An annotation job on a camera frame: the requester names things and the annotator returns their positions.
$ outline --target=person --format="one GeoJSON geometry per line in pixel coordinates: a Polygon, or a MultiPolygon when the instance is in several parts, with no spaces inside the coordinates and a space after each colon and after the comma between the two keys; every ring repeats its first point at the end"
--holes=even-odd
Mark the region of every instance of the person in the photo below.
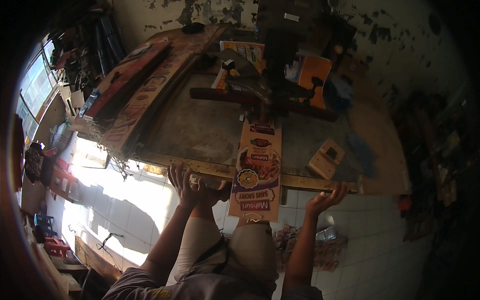
{"type": "MultiPolygon", "coordinates": [[[[240,218],[228,246],[215,223],[212,206],[226,201],[230,187],[190,185],[192,169],[172,165],[168,179],[179,204],[140,268],[128,268],[103,297],[113,299],[271,299],[276,289],[276,254],[269,222],[240,218]],[[177,284],[167,285],[177,261],[177,284]]],[[[318,194],[305,205],[305,219],[283,282],[282,299],[322,299],[311,287],[319,214],[348,193],[343,182],[329,196],[318,194]]]]}

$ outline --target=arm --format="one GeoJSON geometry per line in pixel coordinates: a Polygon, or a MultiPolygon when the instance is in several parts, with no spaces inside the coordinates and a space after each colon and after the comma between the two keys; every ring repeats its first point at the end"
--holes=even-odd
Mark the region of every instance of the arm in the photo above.
{"type": "Polygon", "coordinates": [[[328,197],[325,197],[325,192],[321,192],[305,205],[303,227],[288,261],[282,293],[299,285],[310,285],[318,216],[332,205],[339,204],[347,193],[348,189],[343,182],[341,189],[336,184],[332,194],[328,197]]]}
{"type": "Polygon", "coordinates": [[[141,269],[148,271],[158,284],[164,286],[167,283],[168,276],[172,271],[173,265],[177,260],[180,244],[183,237],[185,225],[197,205],[205,188],[202,179],[199,180],[199,190],[195,191],[190,187],[189,178],[192,169],[189,168],[182,176],[183,162],[176,168],[171,165],[168,169],[168,179],[177,190],[179,195],[179,205],[175,208],[172,218],[163,229],[157,242],[149,252],[147,259],[140,266],[141,269]]]}

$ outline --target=logo badge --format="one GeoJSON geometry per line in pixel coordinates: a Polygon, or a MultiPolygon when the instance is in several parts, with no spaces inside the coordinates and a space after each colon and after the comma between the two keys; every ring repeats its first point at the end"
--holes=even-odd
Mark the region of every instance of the logo badge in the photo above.
{"type": "Polygon", "coordinates": [[[237,180],[242,187],[251,189],[257,186],[258,175],[250,169],[243,169],[238,173],[237,180]]]}

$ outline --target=black strap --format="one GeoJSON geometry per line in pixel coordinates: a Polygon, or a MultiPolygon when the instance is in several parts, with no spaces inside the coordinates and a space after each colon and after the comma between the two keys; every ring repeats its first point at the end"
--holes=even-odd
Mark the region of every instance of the black strap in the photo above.
{"type": "MultiPolygon", "coordinates": [[[[192,275],[192,268],[194,266],[198,265],[199,263],[206,260],[207,258],[212,256],[213,254],[217,253],[217,251],[220,250],[223,247],[224,244],[225,244],[225,238],[222,235],[222,237],[220,238],[220,240],[218,240],[218,242],[216,242],[212,247],[208,248],[207,251],[202,253],[202,255],[200,255],[197,258],[197,260],[195,260],[195,262],[190,267],[190,270],[189,270],[188,274],[186,274],[184,276],[184,278],[187,278],[188,276],[192,275]]],[[[216,273],[216,274],[220,273],[227,266],[229,256],[230,256],[230,253],[229,253],[228,248],[227,248],[227,253],[225,255],[225,261],[222,262],[221,264],[216,265],[213,268],[212,273],[216,273]]]]}

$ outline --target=red plastic stool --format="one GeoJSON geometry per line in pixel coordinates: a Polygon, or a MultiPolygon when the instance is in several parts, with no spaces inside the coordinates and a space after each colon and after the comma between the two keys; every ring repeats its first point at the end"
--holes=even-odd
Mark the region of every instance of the red plastic stool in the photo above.
{"type": "Polygon", "coordinates": [[[70,247],[65,245],[63,240],[56,238],[45,238],[47,241],[44,243],[44,249],[48,254],[59,257],[67,257],[67,250],[70,247]]]}

